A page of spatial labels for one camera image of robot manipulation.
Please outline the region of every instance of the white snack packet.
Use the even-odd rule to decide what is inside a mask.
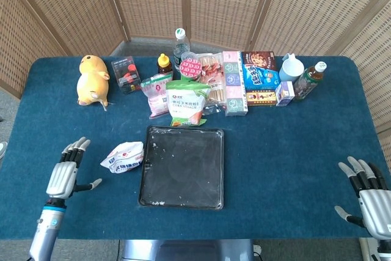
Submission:
[[[144,144],[142,142],[125,142],[114,148],[100,165],[108,168],[113,174],[120,174],[138,167],[143,157]]]

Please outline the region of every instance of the gray floor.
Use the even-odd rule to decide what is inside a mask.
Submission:
[[[160,53],[171,55],[172,42],[133,38],[131,43],[121,44],[113,52],[113,55],[156,57]],[[222,49],[192,44],[192,51],[195,53],[216,53],[222,51]],[[0,91],[0,117],[4,119],[3,122],[0,122],[0,141],[8,141],[18,106],[19,103],[16,100]],[[363,260],[358,239],[258,240],[255,242],[262,247],[264,261]],[[0,261],[26,260],[30,244],[31,240],[0,241]],[[120,250],[122,250],[123,242],[119,243],[118,240],[58,240],[54,248],[52,260],[114,261],[117,257],[119,245]]]

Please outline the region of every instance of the food package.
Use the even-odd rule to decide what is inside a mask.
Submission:
[[[115,78],[122,93],[129,94],[140,90],[140,76],[134,65],[133,57],[128,56],[119,61],[111,62]]]
[[[277,88],[280,77],[272,51],[243,51],[241,57],[246,91]]]
[[[202,66],[200,83],[210,86],[206,105],[225,105],[224,72],[222,54],[198,54]]]
[[[150,119],[167,113],[166,84],[172,81],[172,72],[158,74],[141,83],[141,91],[148,97],[148,104],[151,109]]]
[[[246,89],[241,63],[240,51],[222,53],[223,72],[225,76],[226,116],[244,116],[248,112]]]
[[[272,106],[276,105],[276,95],[273,90],[247,91],[248,106]]]
[[[144,144],[142,142],[125,142],[114,148],[100,165],[108,168],[113,174],[120,174],[138,167],[143,157]]]
[[[281,82],[276,89],[277,106],[286,106],[294,99],[292,82]]]
[[[210,86],[193,81],[171,81],[166,84],[167,102],[173,127],[201,125],[202,109]]]

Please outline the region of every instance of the snack box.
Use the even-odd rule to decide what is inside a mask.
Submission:
[[[111,62],[115,78],[122,93],[129,94],[133,91],[140,90],[140,76],[134,65],[133,57],[128,56],[119,61]]]
[[[276,89],[276,106],[286,106],[294,99],[292,82],[281,82]]]
[[[274,90],[280,84],[272,51],[243,51],[241,58],[246,91]]]
[[[276,95],[273,90],[253,90],[246,92],[248,106],[276,105]]]
[[[240,51],[223,51],[223,72],[227,107],[225,116],[245,116],[248,112]]]

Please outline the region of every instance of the bottle cap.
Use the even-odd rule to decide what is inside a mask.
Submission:
[[[179,40],[185,38],[185,37],[186,37],[185,30],[182,29],[182,28],[178,28],[178,29],[175,31],[175,36],[176,36],[176,38],[179,39]]]
[[[318,73],[324,72],[324,70],[327,68],[327,64],[323,61],[319,61],[317,64],[315,64],[315,70]]]
[[[160,67],[168,67],[170,64],[170,59],[167,55],[164,55],[164,53],[160,54],[158,58],[158,64]]]

